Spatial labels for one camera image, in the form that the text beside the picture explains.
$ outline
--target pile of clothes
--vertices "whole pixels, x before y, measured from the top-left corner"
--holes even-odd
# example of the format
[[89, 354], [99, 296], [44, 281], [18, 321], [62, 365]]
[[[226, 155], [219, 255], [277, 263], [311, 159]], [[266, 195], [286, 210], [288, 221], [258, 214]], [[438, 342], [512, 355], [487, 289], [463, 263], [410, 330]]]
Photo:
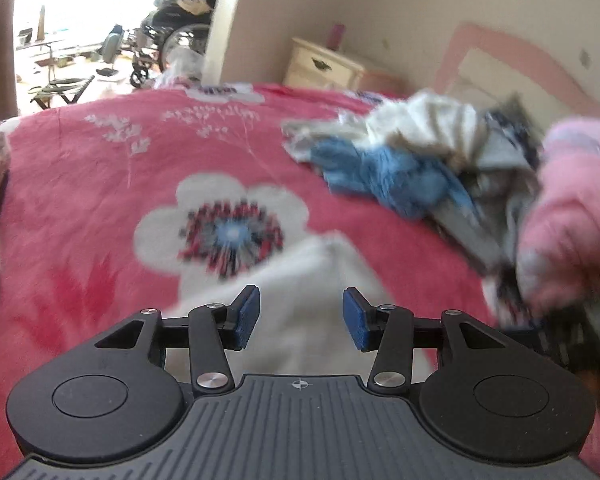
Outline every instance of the pile of clothes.
[[332, 192], [433, 218], [484, 273], [513, 265], [520, 221], [539, 189], [537, 146], [517, 99], [485, 112], [423, 90], [364, 117], [282, 129], [291, 157], [321, 171]]
[[[519, 324], [600, 296], [600, 120], [554, 125], [541, 153], [532, 127], [513, 102], [479, 112], [423, 91], [283, 131], [333, 192], [432, 217], [496, 276], [500, 323]], [[583, 380], [599, 408], [580, 457], [600, 475], [600, 370]]]

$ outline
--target white wall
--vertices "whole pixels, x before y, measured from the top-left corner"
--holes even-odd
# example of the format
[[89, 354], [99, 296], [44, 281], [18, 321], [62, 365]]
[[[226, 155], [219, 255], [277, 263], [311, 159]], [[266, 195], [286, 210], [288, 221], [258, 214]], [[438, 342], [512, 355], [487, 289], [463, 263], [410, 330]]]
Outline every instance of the white wall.
[[[346, 0], [340, 17], [351, 50], [416, 87], [432, 82], [456, 25], [471, 21], [540, 46], [600, 100], [600, 0]], [[579, 60], [583, 48], [588, 70]]]
[[205, 82], [281, 82], [291, 37], [325, 41], [341, 0], [219, 0]]

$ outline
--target white flower print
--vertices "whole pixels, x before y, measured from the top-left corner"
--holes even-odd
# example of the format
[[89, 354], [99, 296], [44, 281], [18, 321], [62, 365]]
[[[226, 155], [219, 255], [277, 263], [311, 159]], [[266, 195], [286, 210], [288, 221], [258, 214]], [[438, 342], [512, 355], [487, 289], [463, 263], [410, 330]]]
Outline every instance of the white flower print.
[[89, 115], [84, 120], [94, 124], [97, 128], [110, 128], [102, 135], [104, 140], [109, 142], [123, 142], [126, 145], [126, 186], [130, 187], [131, 157], [138, 153], [145, 153], [149, 149], [151, 139], [142, 136], [142, 126], [140, 124], [132, 124], [129, 118], [126, 117], [110, 115], [105, 118], [98, 118], [95, 115]]
[[136, 257], [179, 274], [180, 299], [230, 280], [310, 235], [309, 211], [288, 189], [245, 189], [224, 173], [197, 173], [178, 184], [176, 205], [154, 209], [134, 233]]
[[250, 108], [237, 104], [194, 105], [180, 110], [167, 110], [161, 115], [161, 119], [163, 121], [176, 120], [187, 125], [198, 126], [195, 133], [202, 139], [220, 140], [243, 150], [269, 173], [274, 182], [278, 182], [275, 173], [251, 147], [250, 133], [254, 131], [255, 124], [260, 121], [260, 115]]

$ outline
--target bed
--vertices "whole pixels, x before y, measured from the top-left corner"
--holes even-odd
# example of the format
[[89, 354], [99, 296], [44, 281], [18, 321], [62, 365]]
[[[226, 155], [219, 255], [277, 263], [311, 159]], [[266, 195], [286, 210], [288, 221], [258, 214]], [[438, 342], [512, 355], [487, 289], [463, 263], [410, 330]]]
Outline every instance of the bed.
[[[476, 105], [518, 92], [540, 129], [573, 113], [600, 116], [547, 54], [472, 24], [456, 31], [433, 88]], [[340, 320], [346, 286], [417, 316], [458, 308], [492, 321], [460, 251], [373, 200], [330, 194], [282, 147], [281, 121], [373, 106], [238, 84], [142, 91], [3, 123], [13, 160], [0, 215], [0, 477], [20, 458], [4, 416], [15, 381], [142, 308], [182, 316], [258, 285], [250, 346], [229, 356], [237, 378], [365, 376], [373, 356], [355, 351]], [[230, 221], [235, 212], [248, 231]], [[236, 249], [201, 255], [196, 244], [218, 240], [202, 233], [190, 243], [196, 221], [220, 222]], [[422, 380], [431, 364], [415, 360]], [[182, 352], [169, 352], [167, 367], [188, 380]]]

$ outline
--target circular disk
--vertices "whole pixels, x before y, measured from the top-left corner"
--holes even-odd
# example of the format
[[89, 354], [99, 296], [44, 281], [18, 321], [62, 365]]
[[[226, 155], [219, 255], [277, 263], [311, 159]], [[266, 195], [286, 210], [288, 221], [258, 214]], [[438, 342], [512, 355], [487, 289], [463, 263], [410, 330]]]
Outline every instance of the circular disk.
[[196, 382], [203, 388], [209, 388], [213, 390], [215, 388], [222, 388], [223, 386], [226, 386], [226, 384], [229, 382], [229, 378], [220, 372], [208, 372], [206, 374], [199, 375]]
[[422, 415], [437, 436], [496, 463], [541, 463], [583, 444], [595, 405], [576, 377], [526, 351], [474, 352], [422, 387]]
[[91, 418], [114, 412], [127, 396], [128, 389], [122, 381], [104, 375], [84, 375], [60, 384], [52, 399], [65, 415]]
[[404, 375], [398, 372], [380, 372], [374, 377], [374, 382], [384, 388], [397, 388], [405, 382]]

